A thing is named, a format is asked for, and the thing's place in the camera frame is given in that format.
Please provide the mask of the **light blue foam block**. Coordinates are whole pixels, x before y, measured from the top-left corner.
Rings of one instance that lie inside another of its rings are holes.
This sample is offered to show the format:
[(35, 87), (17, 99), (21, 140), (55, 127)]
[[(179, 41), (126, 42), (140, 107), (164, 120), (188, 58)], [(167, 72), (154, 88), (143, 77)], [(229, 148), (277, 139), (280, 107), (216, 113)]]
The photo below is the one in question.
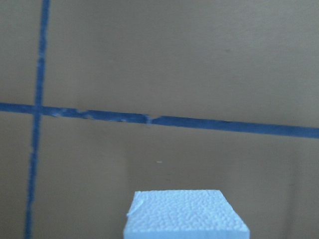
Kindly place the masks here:
[(219, 190), (136, 191), (125, 239), (248, 239), (250, 230)]

